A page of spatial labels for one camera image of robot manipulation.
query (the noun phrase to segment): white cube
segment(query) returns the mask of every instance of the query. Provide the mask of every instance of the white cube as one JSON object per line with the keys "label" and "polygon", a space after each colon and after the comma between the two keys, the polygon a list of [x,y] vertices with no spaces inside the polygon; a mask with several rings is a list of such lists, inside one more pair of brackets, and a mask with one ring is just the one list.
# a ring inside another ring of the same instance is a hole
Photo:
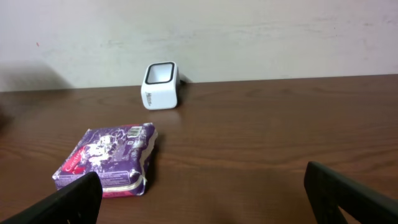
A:
{"label": "white cube", "polygon": [[141,97],[145,108],[161,110],[176,107],[179,84],[180,77],[175,62],[149,65],[141,86]]}

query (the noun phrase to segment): white wall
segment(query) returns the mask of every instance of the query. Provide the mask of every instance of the white wall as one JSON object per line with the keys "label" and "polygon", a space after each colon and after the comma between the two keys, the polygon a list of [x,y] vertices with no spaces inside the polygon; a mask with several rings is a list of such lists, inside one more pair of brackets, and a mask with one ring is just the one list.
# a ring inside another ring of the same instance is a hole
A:
{"label": "white wall", "polygon": [[398,73],[397,0],[0,0],[0,91]]}

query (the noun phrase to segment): brown wooden surface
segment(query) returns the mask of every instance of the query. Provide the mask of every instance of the brown wooden surface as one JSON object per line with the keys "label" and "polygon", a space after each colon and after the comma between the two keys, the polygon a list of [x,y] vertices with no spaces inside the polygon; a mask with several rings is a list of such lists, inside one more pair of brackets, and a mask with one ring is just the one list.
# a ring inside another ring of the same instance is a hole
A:
{"label": "brown wooden surface", "polygon": [[98,223],[315,223],[303,175],[319,161],[398,197],[398,75],[189,85],[174,110],[139,87],[0,94],[0,220],[55,192],[88,128],[153,122],[143,197],[104,199]]}

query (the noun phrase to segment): purple wrapper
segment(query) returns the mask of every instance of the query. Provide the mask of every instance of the purple wrapper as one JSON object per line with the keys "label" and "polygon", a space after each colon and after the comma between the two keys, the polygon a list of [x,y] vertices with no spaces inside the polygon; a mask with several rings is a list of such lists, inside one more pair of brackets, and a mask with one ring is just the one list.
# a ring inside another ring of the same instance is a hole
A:
{"label": "purple wrapper", "polygon": [[59,190],[95,171],[103,197],[142,195],[156,137],[152,123],[89,129],[52,176],[55,185]]}

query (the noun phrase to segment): barcode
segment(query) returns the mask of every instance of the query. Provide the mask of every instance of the barcode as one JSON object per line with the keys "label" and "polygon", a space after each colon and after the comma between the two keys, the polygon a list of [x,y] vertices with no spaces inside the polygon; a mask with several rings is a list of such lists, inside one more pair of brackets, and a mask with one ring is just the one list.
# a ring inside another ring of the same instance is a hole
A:
{"label": "barcode", "polygon": [[134,138],[137,137],[139,135],[139,133],[141,132],[142,127],[132,127],[130,128],[127,137],[128,138]]}

